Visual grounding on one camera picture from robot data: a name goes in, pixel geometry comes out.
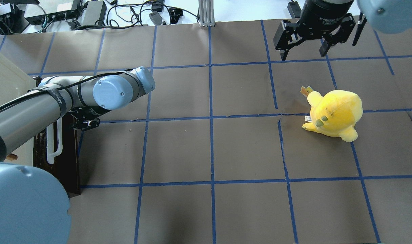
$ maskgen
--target lemon plush toy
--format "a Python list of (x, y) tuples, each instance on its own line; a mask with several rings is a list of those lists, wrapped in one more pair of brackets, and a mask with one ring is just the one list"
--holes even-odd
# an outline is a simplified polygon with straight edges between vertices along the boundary
[(322, 96), (312, 88), (301, 88), (311, 105), (311, 121), (302, 125), (308, 131), (327, 136), (341, 137), (345, 142), (353, 142), (358, 133), (353, 128), (363, 115), (361, 99), (355, 93), (334, 90)]

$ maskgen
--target yellow plush toy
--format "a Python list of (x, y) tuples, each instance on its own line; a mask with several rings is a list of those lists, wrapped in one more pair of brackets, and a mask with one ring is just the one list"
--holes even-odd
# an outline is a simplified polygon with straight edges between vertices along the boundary
[(334, 90), (322, 96), (310, 87), (301, 88), (311, 105), (312, 122), (305, 123), (302, 128), (327, 136), (341, 137), (345, 142), (353, 142), (358, 133), (353, 128), (363, 115), (361, 99), (355, 93)]

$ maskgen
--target blue joint cap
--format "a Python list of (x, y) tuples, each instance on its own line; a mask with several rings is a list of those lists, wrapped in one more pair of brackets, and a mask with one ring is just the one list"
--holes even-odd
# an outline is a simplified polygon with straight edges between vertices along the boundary
[(147, 68), (140, 66), (131, 71), (131, 73), (137, 76), (146, 94), (155, 90), (155, 80)]
[(121, 76), (104, 76), (93, 87), (96, 103), (108, 110), (125, 107), (132, 100), (132, 96), (132, 86)]

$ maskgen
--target white tag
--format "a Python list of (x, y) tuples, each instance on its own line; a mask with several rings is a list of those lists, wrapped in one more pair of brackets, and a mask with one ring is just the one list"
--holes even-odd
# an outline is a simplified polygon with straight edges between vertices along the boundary
[(57, 12), (69, 11), (71, 9), (72, 9), (72, 2), (71, 3), (61, 3), (57, 5)]

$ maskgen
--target white handle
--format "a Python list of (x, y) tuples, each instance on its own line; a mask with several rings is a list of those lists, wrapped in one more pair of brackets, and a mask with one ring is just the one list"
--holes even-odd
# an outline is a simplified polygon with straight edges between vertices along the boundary
[(57, 123), (57, 151), (54, 151), (54, 125), (46, 127), (46, 160), (50, 164), (54, 164), (54, 158), (63, 151), (62, 119), (55, 123)]

